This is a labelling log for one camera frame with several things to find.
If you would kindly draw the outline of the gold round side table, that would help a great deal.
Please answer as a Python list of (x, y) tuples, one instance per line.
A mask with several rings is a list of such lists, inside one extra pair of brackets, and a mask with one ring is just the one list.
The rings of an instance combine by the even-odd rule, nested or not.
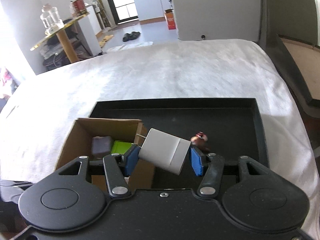
[(65, 54), (67, 56), (67, 58), (69, 59), (70, 63), (75, 63), (75, 62), (79, 62), (79, 58), (67, 36), (66, 33), (66, 29), (70, 26), (72, 26), (73, 24), (75, 24), (76, 22), (80, 21), (81, 19), (85, 18), (86, 16), (89, 15), (89, 12), (80, 15), (76, 18), (73, 18), (72, 20), (70, 20), (69, 22), (67, 22), (66, 24), (64, 24), (64, 26), (58, 30), (56, 30), (55, 32), (53, 32), (52, 34), (46, 35), (42, 40), (40, 40), (39, 42), (37, 42), (37, 44), (35, 44), (34, 46), (32, 46), (30, 48), (30, 51), (34, 51), (35, 49), (39, 48), (41, 44), (43, 44), (44, 42), (46, 42), (49, 38), (53, 37), (54, 35), (57, 36), (61, 46), (63, 47)]

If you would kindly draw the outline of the black spray bottle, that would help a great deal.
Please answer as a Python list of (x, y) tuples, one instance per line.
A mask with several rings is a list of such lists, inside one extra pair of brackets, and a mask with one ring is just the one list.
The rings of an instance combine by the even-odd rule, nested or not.
[(172, 0), (168, 0), (170, 4), (170, 8), (173, 9)]

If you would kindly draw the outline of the white power adapter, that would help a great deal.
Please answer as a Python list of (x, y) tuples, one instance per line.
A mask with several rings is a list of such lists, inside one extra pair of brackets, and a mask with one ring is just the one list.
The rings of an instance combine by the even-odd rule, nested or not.
[(144, 138), (138, 157), (179, 175), (190, 145), (188, 140), (151, 128)]

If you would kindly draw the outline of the black tray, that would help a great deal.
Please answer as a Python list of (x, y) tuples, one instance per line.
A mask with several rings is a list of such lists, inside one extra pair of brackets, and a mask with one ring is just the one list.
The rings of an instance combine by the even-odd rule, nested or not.
[(105, 119), (140, 119), (155, 128), (189, 140), (198, 132), (207, 147), (225, 159), (222, 188), (235, 184), (238, 158), (247, 155), (268, 166), (263, 122), (254, 98), (139, 99), (97, 102), (90, 116)]

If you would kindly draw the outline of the dark framed board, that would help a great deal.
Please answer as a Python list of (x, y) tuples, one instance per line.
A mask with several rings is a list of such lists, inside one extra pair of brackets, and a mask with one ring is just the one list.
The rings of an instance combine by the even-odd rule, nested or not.
[(261, 0), (259, 46), (302, 110), (319, 118), (318, 13), (315, 0)]

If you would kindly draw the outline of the brown cardboard box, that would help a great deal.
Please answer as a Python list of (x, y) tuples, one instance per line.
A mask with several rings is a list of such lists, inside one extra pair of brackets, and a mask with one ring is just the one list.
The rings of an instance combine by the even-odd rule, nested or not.
[[(100, 160), (111, 153), (124, 154), (132, 144), (142, 146), (144, 139), (137, 134), (147, 135), (142, 120), (79, 118), (65, 140), (56, 169), (83, 155)], [(154, 170), (154, 165), (139, 160), (129, 176), (129, 189), (150, 189)], [(107, 191), (104, 175), (91, 175), (91, 178), (94, 185)]]

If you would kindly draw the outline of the green toy bin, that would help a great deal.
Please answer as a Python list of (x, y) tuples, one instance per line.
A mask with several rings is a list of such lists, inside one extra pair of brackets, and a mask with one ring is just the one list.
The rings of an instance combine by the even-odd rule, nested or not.
[(111, 154), (114, 154), (114, 153), (125, 154), (126, 151), (128, 151), (131, 148), (131, 146), (132, 146), (131, 142), (115, 140), (111, 148)]

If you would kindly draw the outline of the grey toy bin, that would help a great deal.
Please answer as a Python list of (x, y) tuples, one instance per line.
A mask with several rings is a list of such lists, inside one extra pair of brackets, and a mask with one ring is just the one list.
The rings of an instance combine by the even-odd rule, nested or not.
[(110, 136), (93, 137), (91, 153), (95, 159), (103, 158), (111, 153), (113, 139)]

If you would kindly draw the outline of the brown round-headed figurine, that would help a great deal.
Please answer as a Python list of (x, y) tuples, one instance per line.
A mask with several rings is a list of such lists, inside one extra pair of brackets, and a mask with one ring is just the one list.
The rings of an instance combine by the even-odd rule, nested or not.
[(207, 151), (208, 137), (203, 132), (198, 132), (190, 139), (192, 145), (196, 146), (199, 150)]

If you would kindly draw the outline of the white kitchen cabinet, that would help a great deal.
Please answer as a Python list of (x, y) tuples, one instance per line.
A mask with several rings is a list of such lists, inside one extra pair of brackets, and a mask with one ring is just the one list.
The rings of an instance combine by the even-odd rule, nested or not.
[(171, 8), (169, 0), (134, 0), (140, 24), (165, 21), (165, 11)]

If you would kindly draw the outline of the red tin can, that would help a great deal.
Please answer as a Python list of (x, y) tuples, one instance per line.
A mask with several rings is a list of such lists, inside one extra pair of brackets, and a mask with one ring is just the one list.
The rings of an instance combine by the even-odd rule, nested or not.
[(84, 0), (75, 0), (72, 2), (76, 16), (83, 15), (87, 12)]

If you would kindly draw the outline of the orange cardboard box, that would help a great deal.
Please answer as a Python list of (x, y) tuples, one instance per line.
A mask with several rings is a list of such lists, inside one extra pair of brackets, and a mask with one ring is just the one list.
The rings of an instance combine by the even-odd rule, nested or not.
[(165, 17), (165, 20), (167, 22), (168, 29), (169, 30), (176, 29), (173, 10), (172, 9), (165, 10), (164, 17)]

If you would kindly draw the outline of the clear glass jar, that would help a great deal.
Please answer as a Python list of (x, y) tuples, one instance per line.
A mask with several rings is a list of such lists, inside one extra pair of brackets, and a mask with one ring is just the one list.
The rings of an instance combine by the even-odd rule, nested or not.
[(52, 33), (62, 29), (64, 23), (60, 18), (57, 7), (53, 7), (50, 4), (45, 4), (42, 9), (40, 19), (45, 27), (45, 34), (51, 35)]

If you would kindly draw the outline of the black slippers pair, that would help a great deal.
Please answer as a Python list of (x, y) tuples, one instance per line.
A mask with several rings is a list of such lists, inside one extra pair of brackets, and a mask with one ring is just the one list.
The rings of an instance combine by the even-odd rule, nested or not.
[(123, 42), (128, 42), (132, 40), (136, 40), (137, 38), (140, 37), (140, 32), (139, 31), (132, 31), (131, 33), (126, 33), (123, 36)]

